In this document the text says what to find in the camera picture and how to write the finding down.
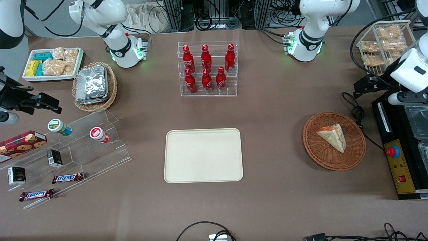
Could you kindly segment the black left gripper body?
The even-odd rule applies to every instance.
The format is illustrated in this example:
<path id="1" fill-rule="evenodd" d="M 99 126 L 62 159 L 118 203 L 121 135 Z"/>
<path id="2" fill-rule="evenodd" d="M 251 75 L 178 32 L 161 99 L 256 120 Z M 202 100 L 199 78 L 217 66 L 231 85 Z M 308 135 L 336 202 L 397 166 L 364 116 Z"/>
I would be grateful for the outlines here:
<path id="1" fill-rule="evenodd" d="M 389 75 L 366 75 L 368 78 L 368 87 L 366 88 L 366 93 L 375 93 L 379 91 L 386 91 L 390 93 L 397 93 L 402 91 L 402 86 L 391 78 Z"/>

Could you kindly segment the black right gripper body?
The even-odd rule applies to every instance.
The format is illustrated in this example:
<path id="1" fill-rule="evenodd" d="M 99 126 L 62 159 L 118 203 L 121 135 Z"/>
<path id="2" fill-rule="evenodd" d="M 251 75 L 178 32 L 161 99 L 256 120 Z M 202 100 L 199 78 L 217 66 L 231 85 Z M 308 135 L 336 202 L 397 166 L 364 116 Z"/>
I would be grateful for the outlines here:
<path id="1" fill-rule="evenodd" d="M 1 67 L 1 87 L 0 87 L 0 105 L 5 110 L 22 111 L 33 115 L 34 110 L 41 107 L 36 102 L 36 96 L 29 92 L 33 90 L 31 86 L 23 86 L 19 82 L 9 78 L 4 73 L 5 68 Z"/>

